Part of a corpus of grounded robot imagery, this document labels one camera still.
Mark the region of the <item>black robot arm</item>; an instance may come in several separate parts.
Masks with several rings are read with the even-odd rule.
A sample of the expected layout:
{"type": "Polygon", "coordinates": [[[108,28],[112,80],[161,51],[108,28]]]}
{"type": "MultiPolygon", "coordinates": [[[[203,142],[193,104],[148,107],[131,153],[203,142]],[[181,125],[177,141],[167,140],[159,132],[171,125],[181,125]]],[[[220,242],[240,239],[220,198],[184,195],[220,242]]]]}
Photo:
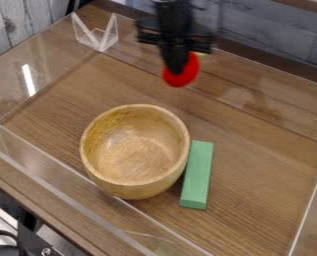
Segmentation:
{"type": "Polygon", "coordinates": [[[191,51],[211,52],[212,33],[193,20],[189,0],[152,0],[155,16],[136,19],[136,40],[155,45],[167,70],[179,75],[191,51]]]}

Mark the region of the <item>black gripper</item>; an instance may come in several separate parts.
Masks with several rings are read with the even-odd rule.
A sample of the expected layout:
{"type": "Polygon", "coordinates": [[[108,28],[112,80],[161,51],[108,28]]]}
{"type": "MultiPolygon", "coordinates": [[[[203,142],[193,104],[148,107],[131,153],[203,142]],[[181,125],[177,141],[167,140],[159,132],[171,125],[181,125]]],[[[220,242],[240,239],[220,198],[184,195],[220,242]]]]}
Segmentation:
{"type": "Polygon", "coordinates": [[[188,51],[210,54],[212,44],[211,31],[191,22],[184,29],[169,23],[164,29],[159,27],[156,18],[135,20],[136,40],[140,43],[160,46],[161,59],[168,71],[180,74],[188,61],[188,51]]]}

